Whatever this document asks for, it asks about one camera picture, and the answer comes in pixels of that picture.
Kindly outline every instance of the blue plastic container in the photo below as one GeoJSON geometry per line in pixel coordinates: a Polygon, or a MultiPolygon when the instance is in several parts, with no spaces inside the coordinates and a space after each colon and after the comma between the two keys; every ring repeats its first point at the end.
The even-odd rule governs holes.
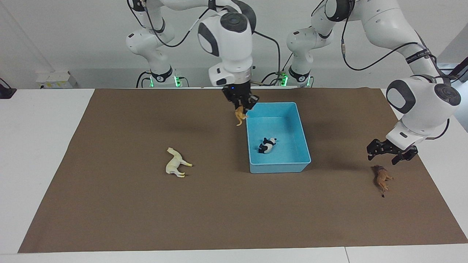
{"type": "Polygon", "coordinates": [[[247,116],[251,173],[298,173],[311,162],[296,103],[257,103],[247,116]],[[264,138],[278,139],[267,154],[258,152],[264,138]]]}

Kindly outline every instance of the brown toy animal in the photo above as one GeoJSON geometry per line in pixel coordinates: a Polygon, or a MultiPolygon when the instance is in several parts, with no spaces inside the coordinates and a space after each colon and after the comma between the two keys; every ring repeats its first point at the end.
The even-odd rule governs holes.
{"type": "Polygon", "coordinates": [[[385,197],[385,191],[389,191],[387,183],[385,183],[385,181],[393,180],[393,177],[388,175],[388,171],[383,166],[375,165],[375,166],[372,166],[372,169],[374,170],[374,173],[376,174],[375,184],[382,188],[382,197],[385,197]]]}
{"type": "Polygon", "coordinates": [[[239,124],[236,126],[241,126],[242,125],[242,120],[245,120],[247,116],[244,114],[244,107],[240,106],[235,110],[235,117],[239,120],[239,124]]]}

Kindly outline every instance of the white table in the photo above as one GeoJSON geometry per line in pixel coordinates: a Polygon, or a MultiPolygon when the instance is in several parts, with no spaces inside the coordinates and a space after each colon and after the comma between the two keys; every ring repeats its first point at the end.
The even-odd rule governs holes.
{"type": "MultiPolygon", "coordinates": [[[[16,254],[94,90],[18,90],[0,101],[0,262],[330,262],[465,263],[468,244],[16,254]]],[[[435,133],[443,130],[440,127],[435,133]]],[[[446,135],[418,145],[419,156],[465,235],[468,133],[451,119],[446,135]]]]}

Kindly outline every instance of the animal figurine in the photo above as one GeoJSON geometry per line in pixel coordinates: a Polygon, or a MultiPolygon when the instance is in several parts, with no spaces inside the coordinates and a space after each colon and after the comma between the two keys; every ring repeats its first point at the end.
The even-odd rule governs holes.
{"type": "Polygon", "coordinates": [[[242,120],[245,120],[247,118],[247,116],[244,114],[244,107],[243,106],[239,106],[235,110],[235,117],[239,120],[239,124],[237,124],[236,126],[241,126],[242,125],[242,120]]]}
{"type": "Polygon", "coordinates": [[[260,144],[258,147],[258,153],[269,153],[273,149],[273,145],[276,144],[276,138],[270,138],[270,140],[267,140],[267,138],[263,139],[263,143],[260,144]]]}
{"type": "Polygon", "coordinates": [[[388,171],[383,166],[375,165],[372,168],[376,173],[375,184],[382,188],[382,197],[385,197],[385,191],[389,191],[385,181],[393,180],[393,177],[388,175],[388,171]]]}
{"type": "Polygon", "coordinates": [[[181,173],[177,170],[177,168],[179,168],[179,165],[183,164],[183,165],[190,166],[190,167],[192,167],[193,165],[184,161],[182,159],[182,155],[180,155],[180,153],[178,153],[176,150],[174,150],[171,147],[168,148],[168,153],[172,154],[174,157],[166,165],[166,173],[174,174],[177,177],[184,178],[185,173],[181,173]]]}

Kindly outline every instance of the black and white panda figurine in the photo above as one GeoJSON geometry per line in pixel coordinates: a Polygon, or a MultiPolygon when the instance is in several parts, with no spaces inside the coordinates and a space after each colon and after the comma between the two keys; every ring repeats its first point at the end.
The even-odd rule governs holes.
{"type": "Polygon", "coordinates": [[[258,147],[258,153],[269,153],[273,149],[273,145],[276,144],[276,138],[263,139],[263,143],[258,147]]]}

